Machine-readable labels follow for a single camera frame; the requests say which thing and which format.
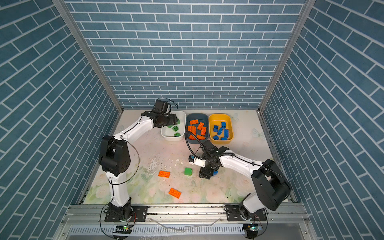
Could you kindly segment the white plastic bin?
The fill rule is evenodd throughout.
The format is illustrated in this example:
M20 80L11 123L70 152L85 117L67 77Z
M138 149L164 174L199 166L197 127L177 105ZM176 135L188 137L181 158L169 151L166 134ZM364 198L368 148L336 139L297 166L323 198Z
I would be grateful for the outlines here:
M173 131L172 128L168 128L168 126L163 127L161 129L161 135L164 137L167 141L181 141L185 138L185 132L186 132L186 113L183 111L172 111L172 114L176 114L177 118L180 119L180 124L175 124L173 126L177 126L179 130L177 132ZM180 133L180 137L175 137L175 133Z

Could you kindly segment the dark teal plastic bin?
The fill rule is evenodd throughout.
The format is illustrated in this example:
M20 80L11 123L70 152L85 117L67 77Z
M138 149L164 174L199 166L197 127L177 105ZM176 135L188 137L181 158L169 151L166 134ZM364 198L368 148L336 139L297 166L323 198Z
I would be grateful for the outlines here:
M188 114L186 118L186 131L192 132L198 140L204 143L210 138L209 118L203 113Z

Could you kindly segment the yellow plastic bin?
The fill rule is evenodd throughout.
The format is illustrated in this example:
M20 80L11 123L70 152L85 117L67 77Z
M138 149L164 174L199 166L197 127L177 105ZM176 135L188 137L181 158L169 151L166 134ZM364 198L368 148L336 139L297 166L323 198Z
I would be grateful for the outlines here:
M209 116L210 138L215 144L229 144L234 138L231 117L227 114Z

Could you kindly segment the orange long brick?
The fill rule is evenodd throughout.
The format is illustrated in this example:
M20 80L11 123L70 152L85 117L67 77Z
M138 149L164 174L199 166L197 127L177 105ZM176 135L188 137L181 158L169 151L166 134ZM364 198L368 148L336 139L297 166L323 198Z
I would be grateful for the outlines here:
M170 177L170 172L167 172L167 171L159 171L159 174L158 176L159 177L162 177L162 178L169 178Z

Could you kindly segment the orange brick front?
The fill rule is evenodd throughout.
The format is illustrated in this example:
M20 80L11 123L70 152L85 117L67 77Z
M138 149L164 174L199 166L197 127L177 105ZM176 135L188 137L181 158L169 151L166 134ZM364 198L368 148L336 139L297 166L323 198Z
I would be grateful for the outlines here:
M178 190L176 190L176 189L174 189L174 188L171 188L171 189L169 190L169 195L171 195L171 196L173 196L173 197L175 197L175 198L177 198L177 199L180 198L181 194L182 194L182 193L181 193L180 191L178 191Z

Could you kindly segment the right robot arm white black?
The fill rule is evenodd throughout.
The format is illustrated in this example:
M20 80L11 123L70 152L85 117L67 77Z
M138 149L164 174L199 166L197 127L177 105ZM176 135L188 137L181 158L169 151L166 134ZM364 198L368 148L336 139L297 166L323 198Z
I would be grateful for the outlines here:
M253 220L260 210L277 210L288 198L292 186L274 161L251 160L227 147L218 148L209 140L200 145L202 155L192 153L189 156L190 164L200 167L200 178L209 180L219 168L228 168L252 180L255 191L248 194L235 208L235 213L245 221Z

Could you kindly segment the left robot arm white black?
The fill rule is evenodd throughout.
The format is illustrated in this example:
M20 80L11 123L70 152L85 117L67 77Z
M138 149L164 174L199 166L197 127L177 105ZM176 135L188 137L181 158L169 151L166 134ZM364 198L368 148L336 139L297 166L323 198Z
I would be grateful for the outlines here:
M173 126L178 123L177 115L171 113L173 103L168 98L157 99L150 111L145 111L132 125L113 136L104 136L100 145L99 164L106 173L111 191L107 214L116 222L128 222L134 216L131 197L126 183L129 181L125 172L131 164L129 147L133 142L153 128Z

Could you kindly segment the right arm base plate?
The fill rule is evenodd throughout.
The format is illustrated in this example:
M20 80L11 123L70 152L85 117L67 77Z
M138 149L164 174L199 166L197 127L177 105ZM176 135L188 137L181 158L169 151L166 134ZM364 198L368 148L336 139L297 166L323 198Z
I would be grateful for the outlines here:
M225 205L224 210L227 214L227 221L266 221L267 214L264 209L257 210L254 213L249 212L243 205Z

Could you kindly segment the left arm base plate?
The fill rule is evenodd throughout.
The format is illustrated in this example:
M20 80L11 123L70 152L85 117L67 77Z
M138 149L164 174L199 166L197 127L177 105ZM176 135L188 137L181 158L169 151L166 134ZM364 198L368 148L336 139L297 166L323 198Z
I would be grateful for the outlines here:
M118 213L113 212L110 208L103 210L106 223L133 223L145 222L148 212L148 206L131 206L130 215L125 219Z

